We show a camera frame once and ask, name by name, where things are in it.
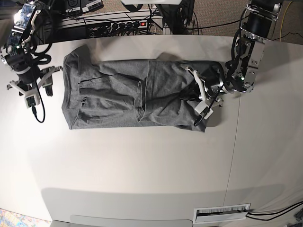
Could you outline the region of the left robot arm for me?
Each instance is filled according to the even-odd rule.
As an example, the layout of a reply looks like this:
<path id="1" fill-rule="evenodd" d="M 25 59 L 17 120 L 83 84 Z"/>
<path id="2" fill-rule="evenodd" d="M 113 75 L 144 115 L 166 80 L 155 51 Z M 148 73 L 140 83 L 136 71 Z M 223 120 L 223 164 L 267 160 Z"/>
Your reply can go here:
<path id="1" fill-rule="evenodd" d="M 275 25 L 282 7 L 280 0 L 250 0 L 239 19 L 231 47 L 231 60 L 222 69 L 211 64 L 209 74 L 198 74 L 198 79 L 182 90 L 179 97 L 190 101 L 212 104 L 224 94 L 250 92 L 255 85 L 258 67 L 264 54 L 265 41 Z"/>

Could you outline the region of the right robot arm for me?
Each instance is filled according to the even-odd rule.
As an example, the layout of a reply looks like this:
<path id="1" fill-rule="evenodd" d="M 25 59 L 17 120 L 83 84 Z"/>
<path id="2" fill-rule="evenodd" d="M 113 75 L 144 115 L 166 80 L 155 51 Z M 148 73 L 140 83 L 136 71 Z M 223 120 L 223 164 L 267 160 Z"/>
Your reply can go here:
<path id="1" fill-rule="evenodd" d="M 20 90 L 29 91 L 35 87 L 49 69 L 40 69 L 47 65 L 51 56 L 47 54 L 53 44 L 53 5 L 54 0 L 27 0 L 14 15 L 14 26 L 6 43 L 1 47 L 1 60 L 18 76 L 15 85 Z M 50 23 L 50 34 L 42 41 L 48 46 L 38 52 L 40 30 Z"/>

